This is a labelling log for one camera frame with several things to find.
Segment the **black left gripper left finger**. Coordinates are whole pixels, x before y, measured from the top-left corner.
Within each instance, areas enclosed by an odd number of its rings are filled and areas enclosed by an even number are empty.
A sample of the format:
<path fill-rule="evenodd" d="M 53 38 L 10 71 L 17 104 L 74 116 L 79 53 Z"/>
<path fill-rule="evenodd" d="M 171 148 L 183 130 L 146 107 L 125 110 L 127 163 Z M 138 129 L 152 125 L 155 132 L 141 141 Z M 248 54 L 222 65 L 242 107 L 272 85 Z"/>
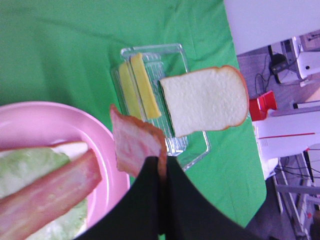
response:
<path fill-rule="evenodd" d="M 149 156 L 117 205 L 78 240 L 157 240 L 160 180 L 158 158 Z"/>

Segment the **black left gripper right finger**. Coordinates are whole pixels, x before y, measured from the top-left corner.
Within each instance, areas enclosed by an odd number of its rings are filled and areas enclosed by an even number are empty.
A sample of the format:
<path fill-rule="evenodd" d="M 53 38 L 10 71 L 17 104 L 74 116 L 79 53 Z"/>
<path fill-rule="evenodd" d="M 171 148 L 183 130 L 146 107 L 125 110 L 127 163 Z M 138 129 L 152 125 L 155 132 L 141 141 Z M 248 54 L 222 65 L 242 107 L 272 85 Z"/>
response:
<path fill-rule="evenodd" d="M 175 157 L 166 162 L 166 240 L 259 240 L 229 219 L 194 186 Z"/>

